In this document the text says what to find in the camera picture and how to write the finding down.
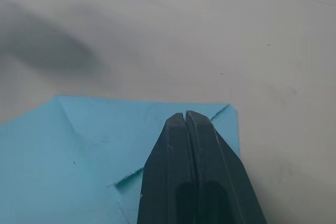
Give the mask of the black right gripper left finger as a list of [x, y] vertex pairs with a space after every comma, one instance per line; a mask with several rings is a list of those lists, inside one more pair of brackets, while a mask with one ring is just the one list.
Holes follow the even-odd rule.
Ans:
[[138, 223], [201, 223], [201, 181], [194, 142], [201, 114], [169, 117], [148, 156], [142, 177]]

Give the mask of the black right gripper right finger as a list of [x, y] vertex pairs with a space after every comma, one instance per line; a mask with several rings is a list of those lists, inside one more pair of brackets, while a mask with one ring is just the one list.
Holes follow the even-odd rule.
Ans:
[[240, 158], [206, 116], [187, 111], [197, 177], [196, 223], [266, 223]]

